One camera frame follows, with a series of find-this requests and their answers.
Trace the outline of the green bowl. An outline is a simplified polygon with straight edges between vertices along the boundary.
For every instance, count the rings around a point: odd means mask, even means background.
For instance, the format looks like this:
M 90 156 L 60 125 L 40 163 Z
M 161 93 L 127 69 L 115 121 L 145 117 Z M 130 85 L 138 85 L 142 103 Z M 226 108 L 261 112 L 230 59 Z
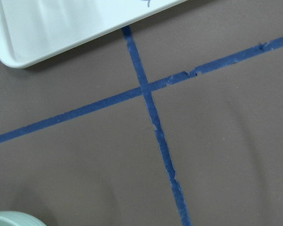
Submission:
M 0 226 L 46 226 L 46 224 L 23 212 L 0 211 Z

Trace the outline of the white bear tray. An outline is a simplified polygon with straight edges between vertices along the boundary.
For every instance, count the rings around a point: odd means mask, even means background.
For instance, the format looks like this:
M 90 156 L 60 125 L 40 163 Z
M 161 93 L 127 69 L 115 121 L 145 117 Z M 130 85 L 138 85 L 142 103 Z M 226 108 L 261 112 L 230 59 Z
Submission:
M 177 0 L 0 0 L 0 61 L 27 68 L 178 5 Z

